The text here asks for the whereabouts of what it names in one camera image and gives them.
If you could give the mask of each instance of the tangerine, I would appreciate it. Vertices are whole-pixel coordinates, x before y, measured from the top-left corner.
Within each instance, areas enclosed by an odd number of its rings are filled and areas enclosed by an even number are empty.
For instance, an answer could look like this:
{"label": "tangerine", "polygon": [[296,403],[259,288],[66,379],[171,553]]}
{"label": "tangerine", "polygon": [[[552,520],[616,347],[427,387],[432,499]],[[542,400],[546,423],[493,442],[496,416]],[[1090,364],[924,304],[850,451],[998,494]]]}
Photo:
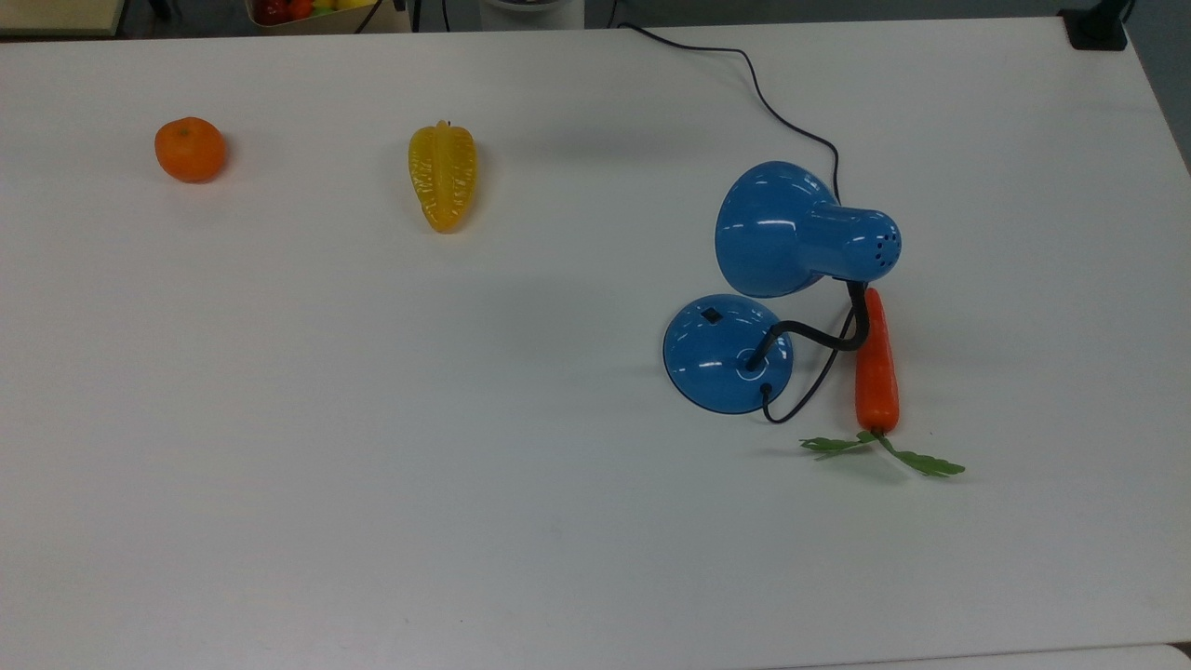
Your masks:
{"label": "tangerine", "polygon": [[180,181],[208,181],[227,159],[227,143],[211,123],[197,117],[172,120],[154,138],[157,162]]}

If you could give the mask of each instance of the blue desk lamp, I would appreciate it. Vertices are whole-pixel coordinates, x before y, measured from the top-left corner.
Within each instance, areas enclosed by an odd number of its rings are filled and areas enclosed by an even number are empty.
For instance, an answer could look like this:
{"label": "blue desk lamp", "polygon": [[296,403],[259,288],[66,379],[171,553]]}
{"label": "blue desk lamp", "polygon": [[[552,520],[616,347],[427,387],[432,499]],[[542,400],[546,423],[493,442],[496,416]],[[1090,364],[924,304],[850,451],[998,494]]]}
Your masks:
{"label": "blue desk lamp", "polygon": [[753,298],[802,290],[822,276],[843,280],[856,314],[847,340],[803,323],[779,320],[756,300],[716,294],[690,302],[662,343],[666,372],[694,405],[722,414],[755,412],[790,383],[794,332],[854,351],[868,334],[865,287],[893,269],[902,236],[888,215],[840,205],[805,169],[762,163],[724,198],[716,221],[716,258],[732,288]]}

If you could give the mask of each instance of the carrot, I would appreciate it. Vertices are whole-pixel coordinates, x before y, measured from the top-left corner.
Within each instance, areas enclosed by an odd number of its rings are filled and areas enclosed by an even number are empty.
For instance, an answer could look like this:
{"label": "carrot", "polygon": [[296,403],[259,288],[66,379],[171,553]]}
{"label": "carrot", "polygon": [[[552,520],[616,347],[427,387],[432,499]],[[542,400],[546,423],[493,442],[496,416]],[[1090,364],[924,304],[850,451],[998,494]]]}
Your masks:
{"label": "carrot", "polygon": [[865,290],[865,306],[868,309],[868,339],[856,351],[856,421],[863,431],[856,433],[855,440],[802,440],[803,449],[819,452],[821,456],[815,461],[823,461],[858,447],[880,445],[894,458],[927,477],[950,477],[964,472],[962,465],[897,450],[885,437],[897,428],[902,415],[897,376],[893,374],[893,350],[890,347],[885,306],[874,288]]}
{"label": "carrot", "polygon": [[885,321],[885,306],[877,288],[865,290],[868,306],[868,339],[856,352],[856,421],[873,436],[887,436],[897,428],[900,405],[893,350]]}

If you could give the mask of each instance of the blue lamp base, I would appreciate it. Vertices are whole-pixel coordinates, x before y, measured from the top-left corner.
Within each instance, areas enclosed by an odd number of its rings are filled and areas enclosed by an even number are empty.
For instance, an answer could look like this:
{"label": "blue lamp base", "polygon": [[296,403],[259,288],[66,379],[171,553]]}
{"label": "blue lamp base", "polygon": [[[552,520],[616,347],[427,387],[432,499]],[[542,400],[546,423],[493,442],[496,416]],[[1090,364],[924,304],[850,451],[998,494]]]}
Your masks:
{"label": "blue lamp base", "polygon": [[794,349],[786,334],[756,370],[744,368],[775,323],[772,311],[742,295],[707,295],[686,305],[662,340],[662,361],[674,388],[692,403],[721,414],[761,409],[761,387],[771,387],[772,401],[794,369]]}

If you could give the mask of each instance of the orange carrot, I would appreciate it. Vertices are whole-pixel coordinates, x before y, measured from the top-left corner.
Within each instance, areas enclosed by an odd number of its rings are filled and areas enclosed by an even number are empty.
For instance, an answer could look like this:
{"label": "orange carrot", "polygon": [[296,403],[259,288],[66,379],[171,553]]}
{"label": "orange carrot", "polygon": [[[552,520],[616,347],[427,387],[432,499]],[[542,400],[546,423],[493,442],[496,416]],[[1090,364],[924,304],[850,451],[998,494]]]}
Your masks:
{"label": "orange carrot", "polygon": [[873,436],[887,436],[897,427],[900,405],[893,350],[885,321],[885,307],[875,288],[865,290],[868,306],[868,339],[856,352],[856,421]]}

